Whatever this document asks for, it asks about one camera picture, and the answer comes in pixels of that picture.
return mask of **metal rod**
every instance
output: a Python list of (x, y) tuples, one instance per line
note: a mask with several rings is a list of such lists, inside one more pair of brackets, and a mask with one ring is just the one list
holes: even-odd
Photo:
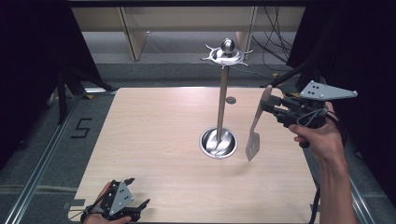
[(291, 70), (288, 73), (286, 73), (285, 75), (283, 75), (282, 77), (277, 78), (276, 80), (271, 82), (269, 85), (271, 85), (273, 88), (275, 88), (277, 85), (282, 84), (289, 78), (294, 77), (295, 75), (299, 74), (304, 68), (305, 68), (305, 63), (302, 63), (299, 66), (297, 66), (296, 68), (294, 68), (293, 70)]
[(349, 180), (353, 199), (352, 204), (353, 208), (355, 209), (356, 216), (358, 217), (361, 224), (375, 224), (375, 220), (369, 211), (367, 202), (364, 201), (353, 179), (349, 177)]
[(218, 129), (217, 129), (217, 135), (216, 135), (216, 140), (218, 140), (218, 143), (220, 142), (221, 135), (222, 135), (222, 123), (223, 123), (223, 119), (224, 119), (224, 107), (225, 107), (225, 98), (227, 95), (227, 82), (228, 82), (228, 73), (229, 72), (230, 72), (230, 66), (224, 66), (221, 71)]

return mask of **wrist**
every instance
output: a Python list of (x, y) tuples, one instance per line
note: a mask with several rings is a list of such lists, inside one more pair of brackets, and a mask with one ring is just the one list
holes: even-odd
[(343, 156), (333, 157), (327, 160), (319, 161), (319, 167), (321, 172), (331, 175), (335, 178), (349, 177), (349, 171), (347, 167), (347, 161)]

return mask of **human hand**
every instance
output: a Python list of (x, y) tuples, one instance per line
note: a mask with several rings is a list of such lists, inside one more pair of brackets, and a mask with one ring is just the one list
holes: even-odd
[[(99, 193), (97, 198), (100, 198), (109, 188), (110, 188), (110, 182), (108, 182), (105, 187), (102, 189), (102, 191)], [(122, 217), (117, 220), (109, 221), (106, 220), (104, 217), (102, 217), (101, 214), (91, 214), (85, 218), (84, 224), (125, 224), (128, 223), (132, 220), (131, 217)]]
[[(334, 111), (332, 103), (326, 102), (329, 111)], [(344, 158), (342, 137), (335, 124), (326, 119), (325, 124), (317, 129), (310, 129), (298, 125), (290, 125), (289, 130), (296, 133), (296, 142), (309, 142), (312, 152), (318, 161), (332, 161)]]

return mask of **wooden tabletop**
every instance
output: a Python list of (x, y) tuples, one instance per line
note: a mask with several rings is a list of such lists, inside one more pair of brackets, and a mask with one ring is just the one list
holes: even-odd
[(228, 88), (236, 104), (226, 104), (223, 127), (238, 147), (216, 160), (199, 141), (217, 125), (219, 88), (118, 90), (75, 197), (85, 204), (71, 210), (92, 204), (107, 182), (134, 177), (130, 206), (150, 199), (139, 222), (307, 223), (316, 188), (294, 134), (263, 112), (261, 151), (247, 159), (262, 91)]

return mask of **black curtain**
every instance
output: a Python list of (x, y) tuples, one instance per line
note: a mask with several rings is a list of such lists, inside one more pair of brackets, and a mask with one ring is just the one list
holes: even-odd
[[(357, 91), (333, 104), (382, 189), (396, 206), (396, 1), (346, 1), (325, 43), (318, 70), (329, 85)], [(330, 18), (326, 8), (309, 7), (289, 65), (307, 59)]]
[(0, 169), (73, 66), (101, 81), (66, 1), (0, 1)]

